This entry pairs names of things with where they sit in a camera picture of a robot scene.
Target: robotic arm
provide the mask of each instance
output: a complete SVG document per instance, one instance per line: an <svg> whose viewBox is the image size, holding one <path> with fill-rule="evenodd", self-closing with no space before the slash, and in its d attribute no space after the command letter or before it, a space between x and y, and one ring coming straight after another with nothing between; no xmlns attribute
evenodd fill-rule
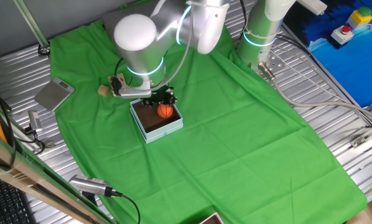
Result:
<svg viewBox="0 0 372 224"><path fill-rule="evenodd" d="M137 87L115 77L111 81L114 92L123 98L142 98L145 105L175 103L173 88L167 84L176 72L165 72L164 55L174 44L187 45L184 56L189 47L210 53L219 41L229 6L230 0L186 4L184 0L160 0L150 17L131 14L121 19L114 29L114 42Z"/></svg>
<svg viewBox="0 0 372 224"><path fill-rule="evenodd" d="M248 14L248 21L237 48L239 58L256 73L266 63L284 16L295 0L258 0Z"/></svg>

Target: glowing ring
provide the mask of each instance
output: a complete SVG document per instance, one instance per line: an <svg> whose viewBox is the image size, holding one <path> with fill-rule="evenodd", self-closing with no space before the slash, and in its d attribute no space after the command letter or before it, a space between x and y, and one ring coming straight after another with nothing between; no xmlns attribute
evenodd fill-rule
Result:
<svg viewBox="0 0 372 224"><path fill-rule="evenodd" d="M160 65L159 65L156 69L154 69L153 71L148 72L148 73L139 73L139 72L132 71L129 67L127 67L127 68L128 68L128 70L129 70L130 72L132 72L132 73L135 74L135 75L140 75L140 76L143 76L143 75L151 75L151 74L153 74L154 72L158 71L158 69L160 69L160 67L162 66L163 63L164 63L164 57L161 59L161 63L160 63Z"/></svg>
<svg viewBox="0 0 372 224"><path fill-rule="evenodd" d="M182 28L182 24L184 23L185 17L188 14L188 12L190 11L191 8L192 8L192 6L189 6L188 8L186 8L184 14L182 15L182 17L180 18L179 23L178 23L178 28L176 30L176 43L178 43L179 45L180 45L180 40L179 40L180 28Z"/></svg>
<svg viewBox="0 0 372 224"><path fill-rule="evenodd" d="M254 42L250 41L250 40L247 38L245 32L243 32L243 34L244 34L244 38L247 40L248 43L250 43L250 44L252 44L252 45L255 45L255 46L258 46L258 47L266 47L266 46L269 46L269 45L273 44L273 42L274 42L274 40L273 40L272 42L270 42L270 43L268 43L268 44L255 44Z"/></svg>

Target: metal grating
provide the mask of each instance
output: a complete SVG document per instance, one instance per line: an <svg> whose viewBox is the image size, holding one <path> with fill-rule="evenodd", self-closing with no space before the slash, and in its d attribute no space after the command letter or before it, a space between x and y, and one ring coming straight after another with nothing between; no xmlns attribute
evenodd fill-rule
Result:
<svg viewBox="0 0 372 224"><path fill-rule="evenodd" d="M244 2L249 12L256 1ZM233 40L237 40L244 25L238 0L231 1L225 24ZM325 74L311 69L305 62L309 59L303 53L299 54L299 49L280 40L274 44L278 46L273 47L274 54L299 72L285 66L275 74L288 97L304 103L335 101L338 98L346 100L348 94L343 88ZM38 56L37 46L0 58L0 95L13 108L11 116L22 127L26 127L29 124L27 111L38 111L44 127L44 133L39 137L55 144L54 149L46 150L40 158L65 180L69 180L82 172L60 135L54 113L33 100L34 95L49 81L50 60ZM356 136L367 130L366 123L348 108L325 106L295 110L315 129L346 172L368 196L368 200L372 200L372 140L356 149L350 144ZM79 223L30 195L27 198L37 223ZM113 218L101 201L96 200L99 208Z"/></svg>
<svg viewBox="0 0 372 224"><path fill-rule="evenodd" d="M50 81L50 60L40 57L38 46L0 58L0 96L12 107L12 118L23 128L29 124L29 110L37 110L44 133L39 136L42 141L53 141L54 149L47 149L39 157L55 172L69 181L75 174L82 174L80 168L64 143L58 130L55 114L47 111L33 100ZM31 213L37 223L79 223L72 217L27 195ZM113 218L99 198L99 208Z"/></svg>

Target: orange ball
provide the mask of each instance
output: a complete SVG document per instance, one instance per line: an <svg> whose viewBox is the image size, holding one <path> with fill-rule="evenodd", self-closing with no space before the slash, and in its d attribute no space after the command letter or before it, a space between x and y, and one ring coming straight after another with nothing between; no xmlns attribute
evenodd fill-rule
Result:
<svg viewBox="0 0 372 224"><path fill-rule="evenodd" d="M173 112L174 109L172 108L171 105L160 104L159 107L157 108L157 114L161 118L169 118Z"/></svg>

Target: green cloth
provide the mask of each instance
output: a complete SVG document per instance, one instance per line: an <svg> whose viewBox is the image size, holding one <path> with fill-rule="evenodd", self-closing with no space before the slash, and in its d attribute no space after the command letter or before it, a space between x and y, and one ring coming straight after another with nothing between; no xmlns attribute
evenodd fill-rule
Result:
<svg viewBox="0 0 372 224"><path fill-rule="evenodd" d="M119 60L102 22L54 38L52 78L75 93L56 112L83 173L132 198L142 223L342 223L366 197L315 131L236 56L226 29L209 55L191 50L171 82L184 127L150 144L129 102L98 95ZM184 47L165 57L177 68ZM120 72L127 76L126 66ZM119 223L135 223L124 198L101 197Z"/></svg>

